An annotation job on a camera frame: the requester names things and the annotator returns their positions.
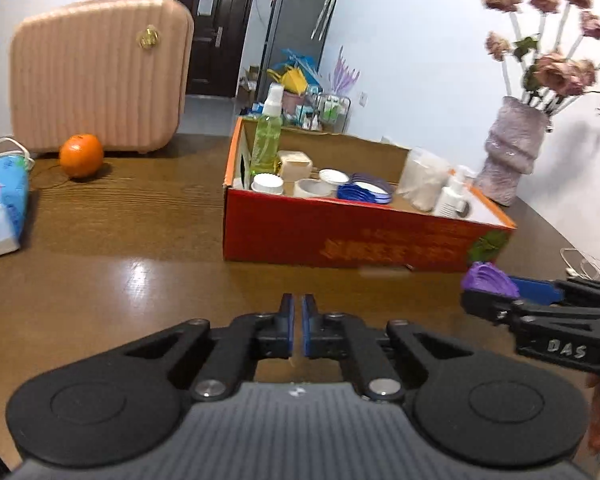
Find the purple plastic lid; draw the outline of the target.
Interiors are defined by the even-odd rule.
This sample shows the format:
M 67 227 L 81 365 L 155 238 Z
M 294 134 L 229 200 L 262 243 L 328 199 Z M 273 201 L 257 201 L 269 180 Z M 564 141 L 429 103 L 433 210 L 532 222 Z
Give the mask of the purple plastic lid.
M 520 292 L 514 281 L 490 262 L 475 262 L 460 282 L 462 289 L 517 299 Z

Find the small white spray bottle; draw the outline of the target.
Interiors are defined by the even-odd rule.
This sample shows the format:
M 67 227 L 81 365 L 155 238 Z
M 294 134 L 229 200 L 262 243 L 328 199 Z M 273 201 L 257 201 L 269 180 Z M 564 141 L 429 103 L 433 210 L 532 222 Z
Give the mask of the small white spray bottle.
M 475 177 L 474 170 L 457 166 L 442 188 L 432 214 L 440 218 L 467 218 L 470 214 L 469 191 Z

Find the dark blue lid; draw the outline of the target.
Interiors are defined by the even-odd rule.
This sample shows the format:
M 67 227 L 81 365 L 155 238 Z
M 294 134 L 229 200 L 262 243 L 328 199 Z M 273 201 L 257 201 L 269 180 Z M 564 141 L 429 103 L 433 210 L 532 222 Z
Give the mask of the dark blue lid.
M 377 194 L 366 190 L 366 188 L 361 188 L 356 183 L 340 185 L 337 188 L 336 197 L 338 200 L 375 205 L 388 205 L 391 203 L 391 196 L 389 194 Z

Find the translucent plastic container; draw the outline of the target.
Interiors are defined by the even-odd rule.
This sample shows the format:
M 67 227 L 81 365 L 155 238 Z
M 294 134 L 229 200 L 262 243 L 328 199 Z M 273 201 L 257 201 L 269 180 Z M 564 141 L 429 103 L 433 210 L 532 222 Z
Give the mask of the translucent plastic container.
M 436 206 L 450 171 L 451 165 L 444 158 L 414 148 L 407 155 L 396 195 L 408 200 L 419 211 L 430 212 Z

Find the small white lid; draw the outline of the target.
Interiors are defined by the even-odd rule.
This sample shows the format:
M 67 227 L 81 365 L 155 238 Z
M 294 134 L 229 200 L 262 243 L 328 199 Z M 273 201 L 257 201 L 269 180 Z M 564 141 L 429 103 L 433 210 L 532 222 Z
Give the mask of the small white lid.
M 321 169 L 318 172 L 318 177 L 332 192 L 336 192 L 341 185 L 350 182 L 350 177 L 347 174 L 332 168 Z

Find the white bottle cap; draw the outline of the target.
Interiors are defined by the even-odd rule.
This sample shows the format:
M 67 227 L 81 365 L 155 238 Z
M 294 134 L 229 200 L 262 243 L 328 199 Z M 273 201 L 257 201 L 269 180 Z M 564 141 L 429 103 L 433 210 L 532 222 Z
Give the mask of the white bottle cap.
M 284 194 L 284 180 L 276 174 L 256 174 L 251 179 L 253 192 L 281 196 Z

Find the beige cube block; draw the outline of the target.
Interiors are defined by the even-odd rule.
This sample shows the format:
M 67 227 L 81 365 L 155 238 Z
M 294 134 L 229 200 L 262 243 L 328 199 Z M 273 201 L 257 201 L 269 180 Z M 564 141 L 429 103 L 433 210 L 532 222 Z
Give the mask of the beige cube block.
M 277 174 L 284 182 L 296 182 L 311 177 L 312 159 L 299 151 L 279 151 L 277 153 Z

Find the green liquid spray bottle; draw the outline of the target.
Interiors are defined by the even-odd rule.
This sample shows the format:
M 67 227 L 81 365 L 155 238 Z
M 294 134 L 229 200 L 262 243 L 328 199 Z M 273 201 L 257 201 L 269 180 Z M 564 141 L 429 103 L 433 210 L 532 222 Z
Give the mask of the green liquid spray bottle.
M 271 84 L 268 96 L 262 107 L 262 114 L 257 120 L 256 133 L 251 150 L 250 174 L 274 174 L 279 139 L 283 127 L 284 87 Z

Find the white jar lid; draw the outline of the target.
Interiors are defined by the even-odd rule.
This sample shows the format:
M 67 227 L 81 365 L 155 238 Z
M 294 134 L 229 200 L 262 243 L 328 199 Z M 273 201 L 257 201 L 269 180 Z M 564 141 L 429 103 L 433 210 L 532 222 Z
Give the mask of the white jar lid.
M 334 188 L 316 179 L 300 179 L 294 182 L 294 194 L 297 198 L 329 198 L 334 196 Z

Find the blue translucent lid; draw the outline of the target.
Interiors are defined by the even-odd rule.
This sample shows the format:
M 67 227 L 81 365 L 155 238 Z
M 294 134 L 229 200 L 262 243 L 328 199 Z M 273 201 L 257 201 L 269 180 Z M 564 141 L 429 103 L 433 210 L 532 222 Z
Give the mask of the blue translucent lid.
M 393 194 L 393 186 L 386 181 L 371 174 L 364 174 L 364 172 L 356 172 L 351 174 L 350 182 L 352 184 L 362 183 L 363 188 L 375 194 Z

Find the red orange cardboard box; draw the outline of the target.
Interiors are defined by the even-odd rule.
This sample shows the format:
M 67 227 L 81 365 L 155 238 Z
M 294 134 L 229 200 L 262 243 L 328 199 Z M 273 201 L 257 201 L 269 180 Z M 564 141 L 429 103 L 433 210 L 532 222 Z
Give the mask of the red orange cardboard box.
M 493 261 L 516 230 L 480 191 L 469 193 L 472 218 L 423 214 L 397 197 L 389 205 L 338 198 L 298 198 L 251 191 L 250 152 L 256 121 L 238 118 L 224 176 L 223 257 L 295 266 L 402 266 L 463 272 Z

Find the pink ceramic vase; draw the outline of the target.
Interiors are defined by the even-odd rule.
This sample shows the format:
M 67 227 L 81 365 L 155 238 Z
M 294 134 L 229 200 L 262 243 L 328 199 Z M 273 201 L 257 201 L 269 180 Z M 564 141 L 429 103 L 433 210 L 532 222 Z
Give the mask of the pink ceramic vase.
M 517 196 L 520 178 L 532 174 L 549 128 L 547 114 L 504 96 L 484 144 L 486 160 L 475 187 L 492 202 L 510 206 Z

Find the dried pink roses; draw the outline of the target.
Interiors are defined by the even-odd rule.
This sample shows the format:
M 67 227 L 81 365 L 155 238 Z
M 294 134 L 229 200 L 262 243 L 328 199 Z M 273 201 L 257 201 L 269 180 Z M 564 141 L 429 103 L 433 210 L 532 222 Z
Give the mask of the dried pink roses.
M 481 0 L 508 16 L 514 36 L 489 32 L 486 53 L 500 66 L 505 95 L 552 118 L 582 96 L 600 98 L 600 62 L 578 58 L 585 40 L 600 41 L 593 0 Z M 600 116 L 600 102 L 596 113 Z

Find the orange fruit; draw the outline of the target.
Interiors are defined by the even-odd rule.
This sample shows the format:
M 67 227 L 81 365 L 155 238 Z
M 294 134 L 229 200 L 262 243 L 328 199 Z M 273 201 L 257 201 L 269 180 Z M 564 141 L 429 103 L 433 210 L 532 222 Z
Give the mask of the orange fruit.
M 59 150 L 62 171 L 70 179 L 94 176 L 104 162 L 104 149 L 94 134 L 76 134 Z

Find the blue tissue pack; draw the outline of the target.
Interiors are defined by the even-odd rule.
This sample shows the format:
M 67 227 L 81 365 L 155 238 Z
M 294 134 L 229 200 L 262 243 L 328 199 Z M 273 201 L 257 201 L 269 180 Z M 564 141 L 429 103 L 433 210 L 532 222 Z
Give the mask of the blue tissue pack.
M 20 248 L 33 165 L 22 144 L 10 136 L 0 138 L 0 256 Z

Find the pink ribbed suitcase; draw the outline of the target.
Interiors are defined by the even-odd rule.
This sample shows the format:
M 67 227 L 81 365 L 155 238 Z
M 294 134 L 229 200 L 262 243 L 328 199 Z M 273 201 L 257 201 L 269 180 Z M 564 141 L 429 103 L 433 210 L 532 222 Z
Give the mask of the pink ribbed suitcase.
M 12 134 L 38 154 L 79 133 L 107 151 L 160 150 L 184 110 L 193 33 L 176 0 L 86 0 L 26 18 L 9 47 Z

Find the grey refrigerator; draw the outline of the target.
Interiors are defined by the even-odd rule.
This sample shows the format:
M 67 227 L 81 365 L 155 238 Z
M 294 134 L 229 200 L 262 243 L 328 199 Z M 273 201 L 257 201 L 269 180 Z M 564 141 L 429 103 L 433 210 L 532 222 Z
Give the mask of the grey refrigerator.
M 272 0 L 268 29 L 264 40 L 260 75 L 257 82 L 258 102 L 268 94 L 272 79 L 267 70 L 277 70 L 289 56 L 287 50 L 305 56 L 315 68 L 321 65 L 328 27 L 324 26 L 327 0 Z

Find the dark brown entrance door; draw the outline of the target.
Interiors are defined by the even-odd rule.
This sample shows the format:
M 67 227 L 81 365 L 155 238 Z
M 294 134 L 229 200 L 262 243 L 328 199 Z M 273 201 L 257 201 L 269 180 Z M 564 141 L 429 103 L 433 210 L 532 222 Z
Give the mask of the dark brown entrance door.
M 193 15 L 186 92 L 233 99 L 253 0 L 178 0 Z

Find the white wired earphones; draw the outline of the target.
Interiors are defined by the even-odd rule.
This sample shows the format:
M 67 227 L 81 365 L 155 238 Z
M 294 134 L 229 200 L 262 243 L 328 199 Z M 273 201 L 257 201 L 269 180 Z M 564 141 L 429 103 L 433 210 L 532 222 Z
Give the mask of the white wired earphones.
M 559 249 L 568 278 L 600 282 L 600 260 L 574 247 Z

